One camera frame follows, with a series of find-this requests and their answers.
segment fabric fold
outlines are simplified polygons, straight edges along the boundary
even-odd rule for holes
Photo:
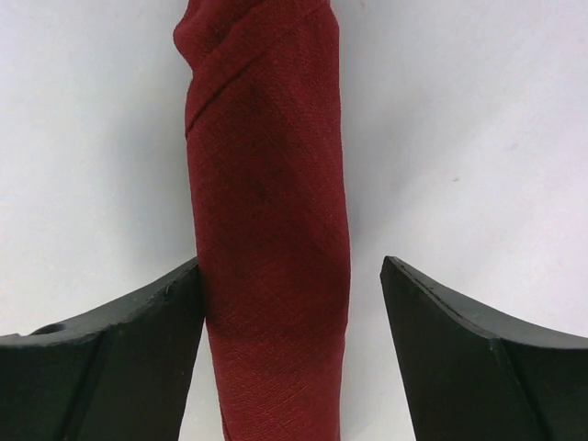
[[[226,439],[337,441],[350,281],[324,0],[191,0],[187,159]]]

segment cloth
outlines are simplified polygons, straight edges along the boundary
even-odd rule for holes
[[[350,282],[325,0],[190,0],[187,159],[225,438],[335,441]]]

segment red cloth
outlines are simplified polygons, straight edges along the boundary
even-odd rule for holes
[[[335,441],[350,278],[326,0],[190,0],[186,126],[225,437]]]

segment black plastic part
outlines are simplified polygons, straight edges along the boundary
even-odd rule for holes
[[[83,315],[0,337],[0,440],[176,441],[203,318],[194,259]]]
[[[396,258],[381,281],[418,441],[588,440],[588,339],[508,316]]]

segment white surface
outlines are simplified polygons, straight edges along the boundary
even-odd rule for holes
[[[194,253],[185,3],[0,4],[0,334]],[[502,311],[588,335],[588,4],[334,0],[353,299],[344,441],[413,440],[379,287],[394,254]],[[203,340],[182,440],[221,440]]]

